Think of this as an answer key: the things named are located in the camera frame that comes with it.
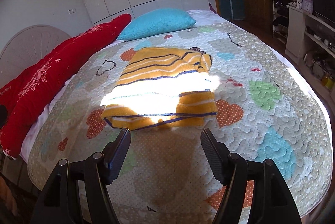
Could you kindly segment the yellow striped knit garment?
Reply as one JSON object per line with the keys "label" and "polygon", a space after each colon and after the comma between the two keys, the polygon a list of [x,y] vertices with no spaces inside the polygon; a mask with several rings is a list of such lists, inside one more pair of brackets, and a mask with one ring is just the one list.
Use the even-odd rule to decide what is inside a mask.
{"label": "yellow striped knit garment", "polygon": [[212,56],[193,49],[143,48],[101,101],[112,128],[201,126],[216,116]]}

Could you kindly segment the white bed sheet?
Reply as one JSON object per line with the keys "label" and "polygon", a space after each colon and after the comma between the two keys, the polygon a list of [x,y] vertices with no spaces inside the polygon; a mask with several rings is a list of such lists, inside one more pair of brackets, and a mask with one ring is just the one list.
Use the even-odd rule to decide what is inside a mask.
{"label": "white bed sheet", "polygon": [[27,163],[79,157],[98,135],[106,137],[101,100],[120,74],[122,46],[117,41],[95,53],[66,80],[24,139],[21,155]]}

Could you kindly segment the heart patterned quilt bedspread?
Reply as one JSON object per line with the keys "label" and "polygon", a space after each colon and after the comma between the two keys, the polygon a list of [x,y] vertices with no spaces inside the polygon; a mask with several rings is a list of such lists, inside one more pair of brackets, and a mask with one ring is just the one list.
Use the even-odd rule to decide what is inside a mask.
{"label": "heart patterned quilt bedspread", "polygon": [[[309,214],[332,181],[329,115],[295,68],[256,36],[232,23],[192,11],[196,26],[95,53],[64,88],[41,127],[28,173],[42,188],[57,162],[81,161],[117,137],[100,118],[102,99],[139,50],[190,49],[212,56],[218,115],[205,120],[215,138],[249,161],[275,161],[296,202]],[[224,187],[200,144],[200,127],[144,129],[131,145],[118,178],[108,186],[121,223],[210,223]]]}

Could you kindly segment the white bed headboard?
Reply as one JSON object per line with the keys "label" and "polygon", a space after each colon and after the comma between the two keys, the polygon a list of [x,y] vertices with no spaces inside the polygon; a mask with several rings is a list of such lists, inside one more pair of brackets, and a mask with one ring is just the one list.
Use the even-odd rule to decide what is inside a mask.
{"label": "white bed headboard", "polygon": [[1,87],[69,38],[70,35],[50,25],[33,25],[18,32],[1,52]]}

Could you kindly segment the red snowflake long pillow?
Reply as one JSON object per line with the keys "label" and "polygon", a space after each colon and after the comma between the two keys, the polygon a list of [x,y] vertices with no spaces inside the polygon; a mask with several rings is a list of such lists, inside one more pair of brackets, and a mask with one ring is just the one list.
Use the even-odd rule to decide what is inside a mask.
{"label": "red snowflake long pillow", "polygon": [[124,13],[53,49],[1,88],[1,148],[16,159],[38,116],[89,58],[113,43],[132,17]]}

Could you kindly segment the white TV cabinet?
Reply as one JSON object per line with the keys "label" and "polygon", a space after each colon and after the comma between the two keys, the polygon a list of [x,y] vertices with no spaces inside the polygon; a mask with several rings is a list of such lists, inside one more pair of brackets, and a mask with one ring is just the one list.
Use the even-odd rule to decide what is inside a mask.
{"label": "white TV cabinet", "polygon": [[326,38],[334,38],[334,28],[321,18],[295,7],[288,9],[285,54],[297,64],[317,93],[334,102],[334,50],[324,43]]}

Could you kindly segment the purple alarm clock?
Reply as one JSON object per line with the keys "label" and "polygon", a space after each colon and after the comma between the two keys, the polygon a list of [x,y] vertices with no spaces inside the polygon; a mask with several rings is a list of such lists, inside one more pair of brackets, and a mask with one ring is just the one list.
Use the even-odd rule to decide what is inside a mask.
{"label": "purple alarm clock", "polygon": [[302,1],[302,10],[306,13],[313,13],[313,0],[303,0]]}

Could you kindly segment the shoe rack shelf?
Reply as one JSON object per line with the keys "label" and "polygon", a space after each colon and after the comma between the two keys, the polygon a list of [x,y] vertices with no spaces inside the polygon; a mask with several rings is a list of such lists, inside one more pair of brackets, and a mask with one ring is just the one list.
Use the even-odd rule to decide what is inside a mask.
{"label": "shoe rack shelf", "polygon": [[301,9],[302,0],[272,0],[273,3],[273,38],[287,43],[289,32],[289,7]]}

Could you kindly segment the turquoise pillow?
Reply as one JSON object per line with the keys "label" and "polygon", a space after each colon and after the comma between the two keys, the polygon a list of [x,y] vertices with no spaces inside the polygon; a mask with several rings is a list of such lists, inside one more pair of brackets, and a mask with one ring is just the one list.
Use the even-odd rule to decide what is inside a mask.
{"label": "turquoise pillow", "polygon": [[119,34],[118,40],[130,41],[158,34],[192,28],[196,19],[176,8],[160,8],[132,20]]}

